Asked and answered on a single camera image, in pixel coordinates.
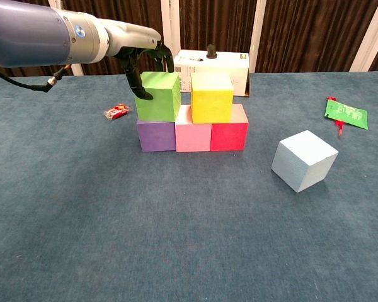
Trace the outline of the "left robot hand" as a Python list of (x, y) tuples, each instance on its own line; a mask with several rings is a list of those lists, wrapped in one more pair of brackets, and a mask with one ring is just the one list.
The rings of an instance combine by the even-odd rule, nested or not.
[(167, 71), (172, 73), (175, 68), (171, 50), (164, 44), (158, 31), (152, 28), (109, 19), (100, 21), (109, 37), (106, 56), (119, 60), (135, 96), (152, 100), (153, 96), (142, 85), (138, 60), (146, 53), (154, 59), (158, 71), (162, 72), (166, 66)]

